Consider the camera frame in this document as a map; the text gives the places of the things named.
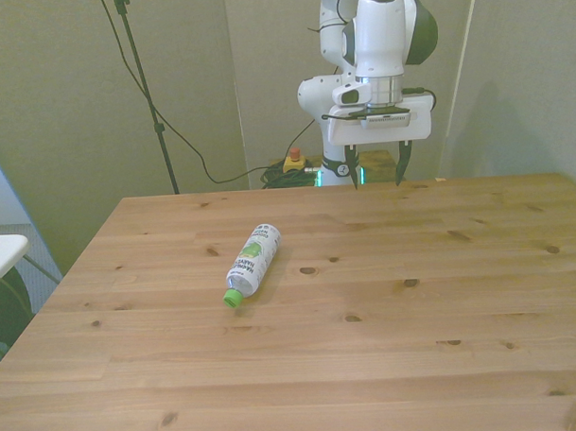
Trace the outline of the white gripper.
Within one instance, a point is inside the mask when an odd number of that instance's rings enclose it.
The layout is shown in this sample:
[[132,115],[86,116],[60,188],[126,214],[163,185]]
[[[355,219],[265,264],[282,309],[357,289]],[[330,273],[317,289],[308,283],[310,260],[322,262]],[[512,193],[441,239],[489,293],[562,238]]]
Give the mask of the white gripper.
[[408,95],[393,109],[370,114],[362,106],[334,106],[325,116],[327,140],[344,147],[344,160],[355,188],[358,188],[358,151],[355,145],[398,144],[398,163],[394,183],[398,186],[410,163],[412,140],[431,134],[431,95]]

